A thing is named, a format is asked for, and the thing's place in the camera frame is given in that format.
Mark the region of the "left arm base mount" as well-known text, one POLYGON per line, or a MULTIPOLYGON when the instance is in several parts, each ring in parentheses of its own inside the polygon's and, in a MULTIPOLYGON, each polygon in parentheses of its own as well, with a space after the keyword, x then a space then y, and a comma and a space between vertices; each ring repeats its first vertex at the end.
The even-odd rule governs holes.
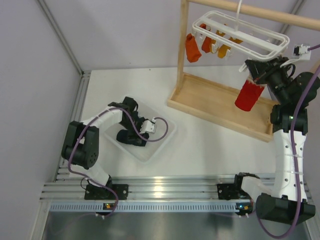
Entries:
MULTIPOLYGON (((108 188, 112 189, 119 200, 126 200, 129 194, 129 185, 128 184, 115 184, 112 183, 112 180, 109 180, 106 185, 108 188)), ((96 186, 89 181, 85 187, 85 200, 115 200, 116 196, 109 190, 96 186)))

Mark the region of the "white plastic clip hanger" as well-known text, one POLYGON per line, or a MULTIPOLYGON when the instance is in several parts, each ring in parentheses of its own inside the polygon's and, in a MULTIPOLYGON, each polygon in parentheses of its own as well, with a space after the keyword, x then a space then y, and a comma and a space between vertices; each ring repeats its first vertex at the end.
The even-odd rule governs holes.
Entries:
POLYGON ((237 4, 235 17, 217 10, 209 11, 192 23, 192 32, 201 40, 205 37, 215 40, 211 50, 218 53, 222 45, 227 45, 230 50, 224 59, 236 51, 245 55, 249 60, 267 62, 283 54, 290 43, 290 38, 285 34, 258 26, 240 19, 242 1, 237 4), (216 31, 225 33, 219 36, 216 31), (234 43, 229 38, 242 40, 241 44, 234 43))

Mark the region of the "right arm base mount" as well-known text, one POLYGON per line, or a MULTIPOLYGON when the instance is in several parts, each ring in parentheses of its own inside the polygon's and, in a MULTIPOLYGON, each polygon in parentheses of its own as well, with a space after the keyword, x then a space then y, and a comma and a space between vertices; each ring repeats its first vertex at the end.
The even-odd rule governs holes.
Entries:
POLYGON ((232 183, 219 183, 216 185, 219 200, 249 200, 248 193, 242 190, 244 177, 249 177, 248 172, 240 172, 234 176, 232 183))

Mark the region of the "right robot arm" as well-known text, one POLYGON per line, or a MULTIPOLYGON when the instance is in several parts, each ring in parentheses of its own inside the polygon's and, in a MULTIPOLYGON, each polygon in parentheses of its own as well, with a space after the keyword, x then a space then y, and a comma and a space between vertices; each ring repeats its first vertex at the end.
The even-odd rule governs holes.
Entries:
POLYGON ((320 88, 319 72, 305 71, 293 78, 295 65, 286 57, 269 61, 246 60, 252 82, 243 86, 268 86, 278 103, 272 107, 270 122, 276 151, 273 188, 255 174, 235 175, 233 192, 238 198, 250 198, 260 220, 297 225, 316 214, 308 203, 303 182, 303 151, 308 133, 309 103, 320 88))

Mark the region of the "red and beige sock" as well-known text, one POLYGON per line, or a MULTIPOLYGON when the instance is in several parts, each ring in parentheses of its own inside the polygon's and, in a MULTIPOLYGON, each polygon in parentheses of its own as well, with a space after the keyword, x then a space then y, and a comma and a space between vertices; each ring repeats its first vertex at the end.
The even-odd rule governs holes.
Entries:
POLYGON ((265 84, 256 84, 252 78, 248 76, 234 102, 235 106, 242 111, 250 112, 265 87, 265 84))

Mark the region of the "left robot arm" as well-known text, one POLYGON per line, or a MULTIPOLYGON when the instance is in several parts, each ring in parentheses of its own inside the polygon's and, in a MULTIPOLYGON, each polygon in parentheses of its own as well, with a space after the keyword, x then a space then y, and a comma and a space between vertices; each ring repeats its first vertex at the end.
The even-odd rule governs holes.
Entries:
POLYGON ((61 156, 71 161, 70 169, 74 174, 95 181, 95 192, 103 199, 113 194, 111 176, 107 174, 99 160, 100 138, 112 126, 120 124, 124 129, 116 135, 116 140, 127 145, 144 147, 149 133, 156 129, 155 120, 138 115, 138 103, 131 97, 123 102, 111 102, 98 115, 82 122, 69 123, 61 156))

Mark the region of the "navy blue sock pair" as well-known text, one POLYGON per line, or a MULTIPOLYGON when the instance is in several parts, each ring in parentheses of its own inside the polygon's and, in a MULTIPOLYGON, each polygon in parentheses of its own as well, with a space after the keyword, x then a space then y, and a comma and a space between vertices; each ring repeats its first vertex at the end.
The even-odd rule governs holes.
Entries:
POLYGON ((129 144, 129 131, 126 129, 120 130, 116 135, 116 140, 122 144, 129 144))

